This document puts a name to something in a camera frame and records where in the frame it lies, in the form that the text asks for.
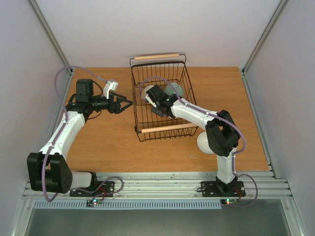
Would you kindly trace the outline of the celadon green bowl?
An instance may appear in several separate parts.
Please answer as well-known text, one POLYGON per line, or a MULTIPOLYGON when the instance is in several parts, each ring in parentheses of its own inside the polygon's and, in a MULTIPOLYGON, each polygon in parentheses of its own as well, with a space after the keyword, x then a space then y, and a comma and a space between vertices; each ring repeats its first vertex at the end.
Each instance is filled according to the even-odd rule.
POLYGON ((168 84, 165 88, 164 88, 164 92, 168 95, 172 95, 177 93, 180 97, 184 96, 184 90, 183 88, 178 84, 178 83, 171 83, 168 84))

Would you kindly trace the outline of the black wire dish rack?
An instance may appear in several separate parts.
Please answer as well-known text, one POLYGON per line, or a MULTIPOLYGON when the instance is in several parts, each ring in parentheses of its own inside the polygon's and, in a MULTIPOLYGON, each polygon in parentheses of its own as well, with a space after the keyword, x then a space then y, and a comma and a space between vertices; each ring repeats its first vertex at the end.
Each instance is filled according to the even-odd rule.
POLYGON ((184 90, 183 98, 196 104, 193 88, 186 67, 185 54, 142 56, 129 59, 133 93, 135 132, 139 141, 191 137, 197 126, 182 118, 160 117, 152 112, 153 106, 146 103, 140 92, 149 85, 164 89, 168 83, 178 83, 184 90))

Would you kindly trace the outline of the yellow patterned bowl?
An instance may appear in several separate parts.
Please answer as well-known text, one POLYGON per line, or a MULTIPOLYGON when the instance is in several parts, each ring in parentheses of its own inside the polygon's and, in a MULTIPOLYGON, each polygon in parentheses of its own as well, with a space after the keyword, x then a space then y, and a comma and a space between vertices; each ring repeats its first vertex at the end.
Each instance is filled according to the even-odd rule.
POLYGON ((153 87, 153 85, 149 85, 149 86, 146 86, 142 92, 141 92, 141 98, 146 102, 146 103, 152 103, 149 95, 147 94, 147 92, 153 87))

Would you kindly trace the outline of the plain white ribbed bowl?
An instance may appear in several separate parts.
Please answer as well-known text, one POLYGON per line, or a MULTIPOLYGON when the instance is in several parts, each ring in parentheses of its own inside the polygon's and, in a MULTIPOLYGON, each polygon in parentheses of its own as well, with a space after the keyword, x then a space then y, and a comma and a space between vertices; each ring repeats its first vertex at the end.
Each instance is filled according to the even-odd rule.
POLYGON ((197 137, 198 148, 205 154, 214 154, 210 149, 206 132, 202 132, 197 137))

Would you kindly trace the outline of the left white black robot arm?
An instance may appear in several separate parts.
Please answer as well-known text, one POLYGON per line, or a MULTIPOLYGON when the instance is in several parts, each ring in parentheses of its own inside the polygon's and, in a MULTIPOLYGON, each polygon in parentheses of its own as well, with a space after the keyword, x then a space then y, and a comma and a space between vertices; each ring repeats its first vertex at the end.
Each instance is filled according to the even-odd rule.
POLYGON ((99 183, 94 172, 70 170, 66 162, 69 149, 93 112, 106 110, 120 114, 132 105, 132 101, 115 92, 118 82, 114 80, 106 82, 100 95, 94 94, 94 85, 96 82, 92 79, 76 82, 76 92, 65 106, 65 113, 54 134, 39 152, 28 155, 27 167, 33 191, 59 194, 80 189, 88 196, 98 192, 99 183))

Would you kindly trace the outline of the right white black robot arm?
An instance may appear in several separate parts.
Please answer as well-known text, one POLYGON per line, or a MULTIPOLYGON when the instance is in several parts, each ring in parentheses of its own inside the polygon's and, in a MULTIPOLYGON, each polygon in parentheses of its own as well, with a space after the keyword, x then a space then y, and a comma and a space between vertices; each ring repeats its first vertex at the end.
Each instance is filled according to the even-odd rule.
POLYGON ((204 130, 197 145, 202 152, 217 156, 216 189, 221 196, 230 194, 238 180, 235 154, 241 135, 229 112, 208 111, 188 102, 176 91, 167 94, 158 85, 146 87, 140 96, 153 105, 152 111, 157 115, 182 118, 204 130))

